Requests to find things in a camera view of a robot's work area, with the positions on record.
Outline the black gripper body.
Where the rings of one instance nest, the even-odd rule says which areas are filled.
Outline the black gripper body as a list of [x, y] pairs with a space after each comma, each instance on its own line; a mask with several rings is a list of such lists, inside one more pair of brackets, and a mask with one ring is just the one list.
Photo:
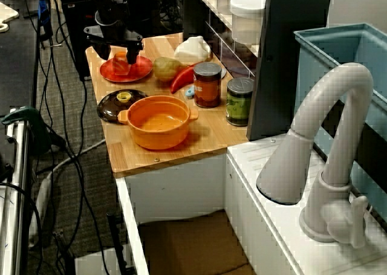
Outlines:
[[94, 20], [97, 25], [83, 29], [91, 42], [130, 49], [143, 49], [142, 35], [127, 29], [121, 21], [103, 23], [98, 11], [95, 12]]

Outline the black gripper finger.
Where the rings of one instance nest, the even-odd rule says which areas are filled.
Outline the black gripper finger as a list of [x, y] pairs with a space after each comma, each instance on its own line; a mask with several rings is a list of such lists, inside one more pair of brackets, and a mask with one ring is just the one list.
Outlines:
[[108, 60], [111, 52], [111, 44], [109, 42], [92, 42], [92, 46], [96, 53], [103, 60]]
[[137, 56], [143, 49], [143, 45], [130, 45], [127, 47], [126, 60], [128, 64], [132, 65], [137, 62]]

